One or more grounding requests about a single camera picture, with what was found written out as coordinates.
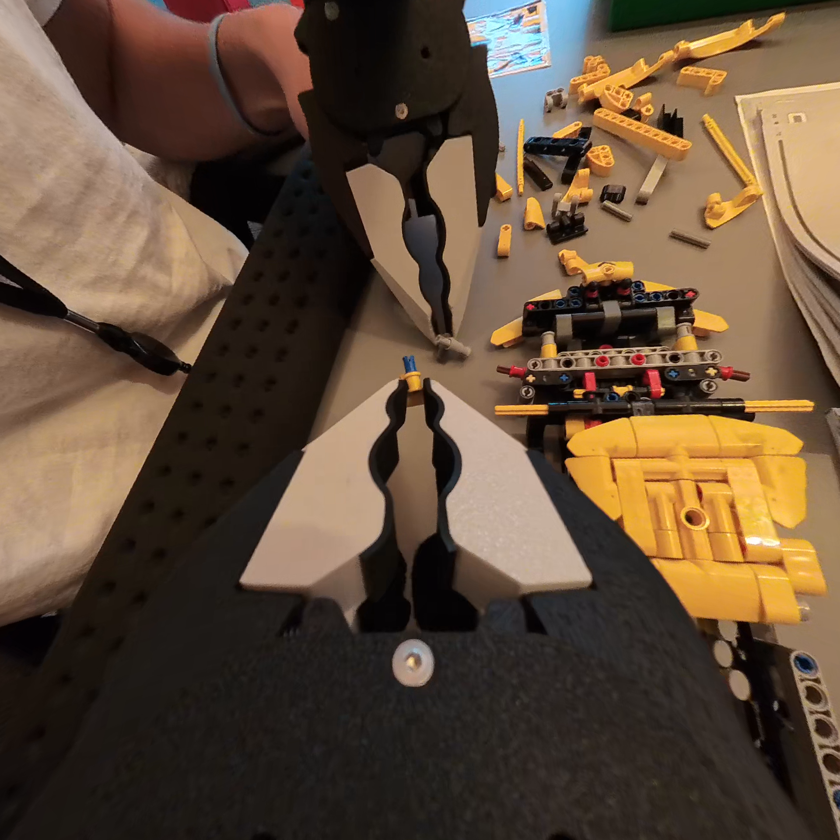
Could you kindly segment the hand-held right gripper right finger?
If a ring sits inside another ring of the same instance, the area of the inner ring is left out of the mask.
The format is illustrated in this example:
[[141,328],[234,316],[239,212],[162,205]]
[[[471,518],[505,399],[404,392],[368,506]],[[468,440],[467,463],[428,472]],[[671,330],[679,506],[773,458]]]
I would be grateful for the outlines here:
[[415,619],[470,631],[497,601],[588,588],[584,562],[528,450],[441,384],[423,383],[436,529],[415,555]]

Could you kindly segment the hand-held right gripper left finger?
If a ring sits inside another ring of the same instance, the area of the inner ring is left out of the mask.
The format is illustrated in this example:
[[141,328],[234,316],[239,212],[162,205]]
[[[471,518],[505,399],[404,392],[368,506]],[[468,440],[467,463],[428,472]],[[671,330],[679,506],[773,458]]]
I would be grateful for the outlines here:
[[380,601],[401,567],[386,483],[407,395],[404,380],[387,382],[303,449],[241,587],[330,599],[358,627],[359,608]]

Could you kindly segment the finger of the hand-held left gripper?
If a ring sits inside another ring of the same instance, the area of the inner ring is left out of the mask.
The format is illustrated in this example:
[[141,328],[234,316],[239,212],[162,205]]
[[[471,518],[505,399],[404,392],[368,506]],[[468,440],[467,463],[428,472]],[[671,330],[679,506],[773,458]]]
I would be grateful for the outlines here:
[[394,174],[365,163],[346,175],[371,247],[371,263],[420,332],[437,342],[447,332],[447,269],[445,266],[445,200],[434,167],[426,172],[427,197],[437,230],[435,265],[442,278],[436,296],[428,301],[419,279],[420,265],[406,246],[403,188]]
[[443,279],[436,334],[455,336],[465,315],[478,255],[474,146],[471,136],[441,144],[425,171],[437,224],[436,261]]

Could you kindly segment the toy car chassis model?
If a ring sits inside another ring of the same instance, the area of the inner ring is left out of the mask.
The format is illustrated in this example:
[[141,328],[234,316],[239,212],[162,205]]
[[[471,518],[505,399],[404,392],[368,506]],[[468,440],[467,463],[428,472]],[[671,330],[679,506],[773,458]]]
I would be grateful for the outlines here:
[[717,398],[750,374],[699,338],[728,325],[699,291],[634,278],[627,261],[559,253],[570,280],[527,300],[495,347],[540,341],[497,371],[518,383],[498,417],[527,420],[543,450],[556,426],[564,469],[647,556],[695,621],[750,740],[816,838],[838,838],[838,719],[813,654],[779,643],[826,594],[806,516],[802,441],[754,420],[809,401]]

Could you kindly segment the person's left forearm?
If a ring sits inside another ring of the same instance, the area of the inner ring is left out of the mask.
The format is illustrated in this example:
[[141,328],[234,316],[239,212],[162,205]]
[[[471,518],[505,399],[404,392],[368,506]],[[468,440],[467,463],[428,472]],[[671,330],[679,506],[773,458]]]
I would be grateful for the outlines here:
[[209,161],[245,139],[209,68],[207,26],[140,1],[64,1],[45,33],[87,105],[121,140]]

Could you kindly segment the person's left hand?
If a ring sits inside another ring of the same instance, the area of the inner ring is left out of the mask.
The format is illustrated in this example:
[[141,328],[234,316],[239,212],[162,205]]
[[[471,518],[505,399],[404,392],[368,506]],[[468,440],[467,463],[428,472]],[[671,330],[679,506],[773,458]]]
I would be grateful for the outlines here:
[[312,88],[309,58],[295,31],[302,11],[273,3],[225,16],[217,28],[220,70],[238,113],[254,130],[309,130],[299,96]]

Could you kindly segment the thin wristband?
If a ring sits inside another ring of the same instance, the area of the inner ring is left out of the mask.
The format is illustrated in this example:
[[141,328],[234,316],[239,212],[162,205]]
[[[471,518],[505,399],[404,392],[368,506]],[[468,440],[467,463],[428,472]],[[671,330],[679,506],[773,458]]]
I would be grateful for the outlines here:
[[265,139],[281,134],[290,121],[287,101],[258,12],[217,16],[207,42],[211,76],[235,126]]

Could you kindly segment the pile of loose toy bricks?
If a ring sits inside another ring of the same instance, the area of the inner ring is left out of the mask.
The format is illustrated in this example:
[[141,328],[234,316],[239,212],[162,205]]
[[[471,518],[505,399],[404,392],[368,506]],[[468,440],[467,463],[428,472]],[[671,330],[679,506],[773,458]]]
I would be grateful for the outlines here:
[[[726,78],[726,72],[706,66],[698,66],[696,60],[719,56],[739,49],[755,39],[773,32],[782,26],[786,13],[768,18],[762,26],[756,26],[750,19],[737,28],[694,41],[682,40],[665,52],[653,66],[640,59],[632,67],[614,75],[586,81],[581,79],[577,88],[581,102],[597,98],[601,107],[594,110],[594,126],[630,144],[654,152],[657,163],[683,161],[691,143],[683,138],[678,129],[666,128],[668,113],[662,111],[657,123],[652,123],[653,107],[648,97],[641,97],[635,106],[631,105],[631,87],[640,83],[658,69],[682,62],[678,84],[681,87],[702,90],[705,96],[714,94]],[[743,187],[729,202],[724,202],[718,193],[709,195],[704,210],[706,226],[719,228],[755,204],[763,195],[756,187]]]

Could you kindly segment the thin yellow rod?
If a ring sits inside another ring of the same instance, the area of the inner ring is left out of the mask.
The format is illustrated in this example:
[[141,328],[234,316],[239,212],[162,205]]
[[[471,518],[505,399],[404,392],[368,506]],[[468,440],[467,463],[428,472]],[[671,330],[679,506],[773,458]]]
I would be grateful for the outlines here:
[[759,194],[761,194],[760,185],[756,176],[750,171],[740,155],[736,152],[728,137],[720,129],[716,120],[714,120],[710,114],[705,113],[701,117],[701,123],[709,139],[717,146],[718,151],[736,173],[744,187],[756,187],[759,189]]

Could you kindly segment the green plastic bin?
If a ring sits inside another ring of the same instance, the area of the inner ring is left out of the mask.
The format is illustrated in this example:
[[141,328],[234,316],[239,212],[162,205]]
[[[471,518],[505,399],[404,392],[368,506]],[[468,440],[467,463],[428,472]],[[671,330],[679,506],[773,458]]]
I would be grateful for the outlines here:
[[817,1],[611,1],[608,28],[624,32],[695,20],[818,4]]

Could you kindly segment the open instruction booklet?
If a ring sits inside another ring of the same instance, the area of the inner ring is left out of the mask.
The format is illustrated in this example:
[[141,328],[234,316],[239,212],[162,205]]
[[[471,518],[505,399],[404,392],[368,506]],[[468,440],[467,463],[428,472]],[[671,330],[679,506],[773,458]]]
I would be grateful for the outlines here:
[[839,83],[736,103],[784,280],[839,382]]

